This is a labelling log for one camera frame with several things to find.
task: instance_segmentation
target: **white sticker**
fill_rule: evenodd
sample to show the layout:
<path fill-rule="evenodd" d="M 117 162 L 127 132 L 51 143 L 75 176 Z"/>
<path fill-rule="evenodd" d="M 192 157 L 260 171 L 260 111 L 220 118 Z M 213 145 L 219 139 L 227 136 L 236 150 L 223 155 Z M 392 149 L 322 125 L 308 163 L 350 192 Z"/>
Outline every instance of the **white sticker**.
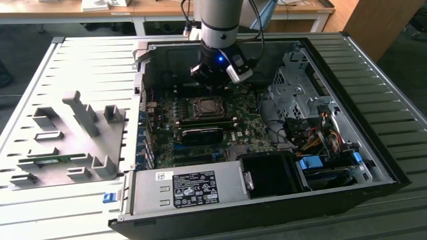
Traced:
<path fill-rule="evenodd" d="M 111 15 L 131 15 L 129 12 L 112 12 Z"/>
<path fill-rule="evenodd" d="M 160 171 L 155 173 L 155 180 L 172 180 L 173 172 L 172 171 Z"/>

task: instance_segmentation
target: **power supply label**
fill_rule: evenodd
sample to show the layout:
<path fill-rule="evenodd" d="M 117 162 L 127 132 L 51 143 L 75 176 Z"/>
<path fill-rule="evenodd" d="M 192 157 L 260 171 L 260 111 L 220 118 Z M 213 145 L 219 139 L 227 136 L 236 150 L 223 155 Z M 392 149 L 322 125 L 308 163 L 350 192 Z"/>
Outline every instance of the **power supply label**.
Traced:
<path fill-rule="evenodd" d="M 177 209 L 220 202 L 215 171 L 173 175 L 172 183 Z"/>

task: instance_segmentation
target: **green circuit board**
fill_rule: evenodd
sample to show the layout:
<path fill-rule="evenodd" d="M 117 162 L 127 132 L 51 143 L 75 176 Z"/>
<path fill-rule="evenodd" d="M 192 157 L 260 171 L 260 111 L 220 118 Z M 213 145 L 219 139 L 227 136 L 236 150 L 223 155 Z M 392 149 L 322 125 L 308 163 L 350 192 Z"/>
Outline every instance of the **green circuit board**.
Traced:
<path fill-rule="evenodd" d="M 251 153 L 273 151 L 275 148 L 268 140 L 264 124 L 257 114 L 257 95 L 264 90 L 252 90 L 248 86 L 232 85 L 227 94 L 220 96 L 227 116 L 237 118 L 237 127 L 224 130 L 223 141 L 215 145 L 201 145 L 184 147 L 179 142 L 179 131 L 175 127 L 177 119 L 191 118 L 193 116 L 193 106 L 189 99 L 179 99 L 172 92 L 165 92 L 159 101 L 161 114 L 153 119 L 151 137 L 153 140 L 155 168 L 171 168 L 187 165 L 207 164 L 231 161 L 231 147 L 240 146 Z M 187 115 L 175 111 L 177 103 L 183 104 Z M 203 159 L 187 161 L 192 157 Z"/>

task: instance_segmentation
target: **blue clip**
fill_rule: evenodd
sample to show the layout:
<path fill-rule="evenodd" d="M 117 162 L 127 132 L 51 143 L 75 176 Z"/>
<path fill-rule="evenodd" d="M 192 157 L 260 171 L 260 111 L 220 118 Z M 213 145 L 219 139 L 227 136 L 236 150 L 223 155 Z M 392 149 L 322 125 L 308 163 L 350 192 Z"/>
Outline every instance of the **blue clip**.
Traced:
<path fill-rule="evenodd" d="M 323 163 L 319 156 L 306 156 L 299 160 L 299 165 L 303 170 L 322 168 Z"/>
<path fill-rule="evenodd" d="M 358 161 L 358 163 L 360 163 L 362 160 L 363 160 L 363 159 L 362 159 L 362 156 L 360 156 L 360 153 L 355 151 L 355 152 L 352 153 L 352 156 L 354 156 L 355 160 Z"/>
<path fill-rule="evenodd" d="M 117 193 L 112 193 L 112 192 L 107 193 L 107 192 L 105 192 L 105 193 L 104 193 L 104 199 L 101 200 L 101 202 L 103 202 L 104 204 L 117 202 Z"/>

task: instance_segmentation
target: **cable connector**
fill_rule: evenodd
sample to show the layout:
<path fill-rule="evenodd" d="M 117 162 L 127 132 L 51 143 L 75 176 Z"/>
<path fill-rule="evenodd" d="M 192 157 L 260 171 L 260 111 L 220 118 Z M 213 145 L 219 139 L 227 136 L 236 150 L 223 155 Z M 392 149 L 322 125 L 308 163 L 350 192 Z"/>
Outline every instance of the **cable connector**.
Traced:
<path fill-rule="evenodd" d="M 187 24 L 184 27 L 184 32 L 181 34 L 184 35 L 185 38 L 188 38 L 191 33 L 192 33 L 192 26 Z"/>

